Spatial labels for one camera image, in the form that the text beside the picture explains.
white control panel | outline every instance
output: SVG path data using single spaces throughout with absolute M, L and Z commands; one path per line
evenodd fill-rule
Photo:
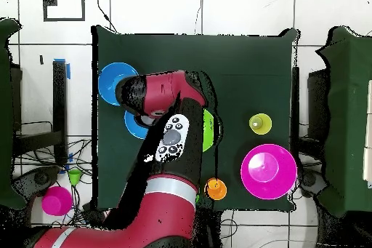
M 184 150 L 189 120 L 182 114 L 172 116 L 164 128 L 163 139 L 156 149 L 155 160 L 167 162 L 179 158 Z

floor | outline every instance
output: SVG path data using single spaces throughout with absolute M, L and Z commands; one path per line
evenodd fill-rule
M 287 28 L 300 30 L 297 51 L 300 68 L 300 132 L 306 135 L 307 75 L 326 65 L 315 53 L 326 43 L 329 29 L 348 25 L 353 31 L 367 35 L 372 30 L 370 0 L 99 0 L 119 33 L 202 33 L 206 35 L 251 34 L 276 36 Z M 48 18 L 81 18 L 81 0 L 57 0 L 57 6 L 47 7 Z M 52 61 L 64 58 L 70 63 L 68 79 L 68 142 L 69 153 L 76 154 L 91 140 L 91 25 L 111 28 L 97 6 L 97 0 L 85 0 L 85 21 L 44 22 L 42 0 L 0 0 L 0 17 L 15 18 L 22 29 L 9 40 L 14 63 L 23 69 L 23 123 L 52 121 Z M 45 132 L 48 123 L 25 124 L 23 134 Z M 40 153 L 40 159 L 49 156 Z M 71 167 L 76 164 L 73 157 Z M 81 151 L 79 163 L 89 170 L 92 160 L 88 144 Z M 35 157 L 22 156 L 16 161 L 14 175 L 35 167 Z M 90 201 L 91 178 L 77 185 L 81 204 Z M 70 188 L 66 174 L 59 175 L 59 184 Z M 224 248 L 314 248 L 318 219 L 312 199 L 294 193 L 294 212 L 226 211 L 222 226 Z M 33 206 L 34 225 L 62 222 L 62 218 L 47 215 L 38 199 Z

blue plate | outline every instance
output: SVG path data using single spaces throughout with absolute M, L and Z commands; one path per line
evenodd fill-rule
M 98 91 L 101 97 L 111 105 L 120 105 L 115 96 L 116 85 L 125 77 L 137 75 L 138 72 L 126 63 L 106 65 L 98 77 Z
M 148 129 L 136 123 L 134 115 L 128 111 L 124 112 L 124 123 L 128 131 L 139 139 L 145 139 Z

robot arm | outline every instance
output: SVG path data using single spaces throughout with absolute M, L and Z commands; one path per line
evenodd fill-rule
M 134 220 L 125 229 L 114 231 L 49 229 L 33 248 L 190 247 L 206 104 L 194 81 L 190 74 L 177 71 L 135 76 L 118 84 L 118 100 L 136 113 L 149 117 L 162 113 L 149 128 L 121 200 L 128 207 L 123 200 L 129 191 L 138 193 L 134 190 L 143 182 Z

pink cup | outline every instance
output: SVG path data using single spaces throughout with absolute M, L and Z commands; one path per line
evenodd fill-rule
M 49 188 L 41 200 L 41 208 L 44 212 L 53 216 L 67 214 L 73 205 L 70 192 L 63 187 L 55 186 Z
M 297 165 L 285 148 L 264 144 L 249 151 L 241 164 L 240 175 L 249 193 L 273 200 L 291 190 L 297 178 Z

